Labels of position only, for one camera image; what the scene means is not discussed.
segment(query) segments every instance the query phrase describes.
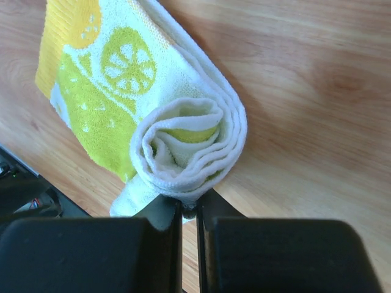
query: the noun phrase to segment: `yellow and white towel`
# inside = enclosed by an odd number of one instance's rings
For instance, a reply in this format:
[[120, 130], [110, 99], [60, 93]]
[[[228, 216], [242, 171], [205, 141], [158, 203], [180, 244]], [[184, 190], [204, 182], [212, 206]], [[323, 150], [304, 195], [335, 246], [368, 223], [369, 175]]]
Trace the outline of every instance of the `yellow and white towel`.
[[126, 182], [111, 215], [192, 204], [242, 152], [238, 95], [156, 0], [48, 0], [36, 83], [89, 156]]

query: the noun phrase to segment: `wooden table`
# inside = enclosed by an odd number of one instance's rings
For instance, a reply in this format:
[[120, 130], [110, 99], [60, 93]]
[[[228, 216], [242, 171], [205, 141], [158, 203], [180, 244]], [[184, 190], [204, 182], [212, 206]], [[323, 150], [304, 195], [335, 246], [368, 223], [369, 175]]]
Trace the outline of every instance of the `wooden table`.
[[[247, 109], [217, 191], [249, 216], [342, 219], [391, 292], [391, 2], [162, 0]], [[0, 143], [94, 216], [123, 183], [97, 167], [34, 85], [44, 0], [0, 2]], [[198, 292], [196, 231], [184, 288]]]

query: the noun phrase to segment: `lime green pattern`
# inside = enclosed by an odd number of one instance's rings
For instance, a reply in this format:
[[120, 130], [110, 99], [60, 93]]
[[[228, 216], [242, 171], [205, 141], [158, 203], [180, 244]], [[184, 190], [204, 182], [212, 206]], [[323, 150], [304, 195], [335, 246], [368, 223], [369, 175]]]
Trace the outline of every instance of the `lime green pattern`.
[[115, 29], [102, 52], [101, 70], [118, 94], [142, 95], [156, 79], [156, 63], [138, 31]]
[[[84, 68], [89, 67], [86, 61], [83, 63]], [[136, 129], [132, 117], [83, 76], [66, 53], [61, 58], [57, 83], [68, 107], [72, 131], [89, 156], [122, 180], [132, 178], [136, 174], [129, 157], [130, 139]], [[134, 101], [127, 101], [127, 107], [134, 107]]]

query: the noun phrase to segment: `folded towel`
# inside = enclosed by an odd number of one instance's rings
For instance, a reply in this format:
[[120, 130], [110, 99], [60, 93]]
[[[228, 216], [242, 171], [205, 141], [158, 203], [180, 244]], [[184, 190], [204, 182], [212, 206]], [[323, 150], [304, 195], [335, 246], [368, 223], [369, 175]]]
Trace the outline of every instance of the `folded towel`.
[[126, 182], [111, 215], [159, 194], [192, 205], [244, 146], [238, 95], [155, 0], [48, 0], [36, 83], [89, 156]]

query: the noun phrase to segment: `towel fold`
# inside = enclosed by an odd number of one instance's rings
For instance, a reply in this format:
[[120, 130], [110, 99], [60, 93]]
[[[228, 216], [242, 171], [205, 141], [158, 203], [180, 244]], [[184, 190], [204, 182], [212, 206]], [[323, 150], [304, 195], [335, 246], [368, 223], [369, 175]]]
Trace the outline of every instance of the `towel fold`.
[[112, 216], [159, 194], [194, 204], [246, 139], [238, 95], [155, 0], [49, 0], [36, 83], [90, 157], [126, 182]]

